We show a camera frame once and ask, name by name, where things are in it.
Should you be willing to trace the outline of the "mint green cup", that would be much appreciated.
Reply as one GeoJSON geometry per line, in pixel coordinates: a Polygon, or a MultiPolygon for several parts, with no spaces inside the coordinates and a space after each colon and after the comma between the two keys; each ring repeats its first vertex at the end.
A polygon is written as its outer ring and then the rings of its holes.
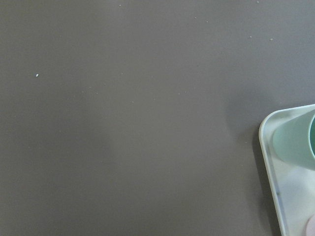
{"type": "Polygon", "coordinates": [[[276,128],[273,147],[280,160],[309,170],[315,169],[315,112],[293,118],[276,128]]]}

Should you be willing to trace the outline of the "pink cup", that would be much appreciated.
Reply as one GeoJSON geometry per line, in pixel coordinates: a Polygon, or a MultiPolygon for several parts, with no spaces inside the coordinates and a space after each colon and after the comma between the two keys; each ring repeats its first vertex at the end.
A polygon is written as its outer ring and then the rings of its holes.
{"type": "Polygon", "coordinates": [[[315,214],[306,223],[305,236],[315,236],[315,214]]]}

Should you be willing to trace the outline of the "cream rabbit serving tray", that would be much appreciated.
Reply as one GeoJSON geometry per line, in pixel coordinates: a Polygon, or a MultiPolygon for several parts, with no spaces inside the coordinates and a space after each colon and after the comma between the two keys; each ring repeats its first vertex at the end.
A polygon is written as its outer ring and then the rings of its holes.
{"type": "Polygon", "coordinates": [[[273,147],[273,134],[285,122],[314,110],[307,105],[275,111],[259,128],[259,142],[283,236],[304,236],[306,223],[315,214],[315,170],[285,163],[273,147]]]}

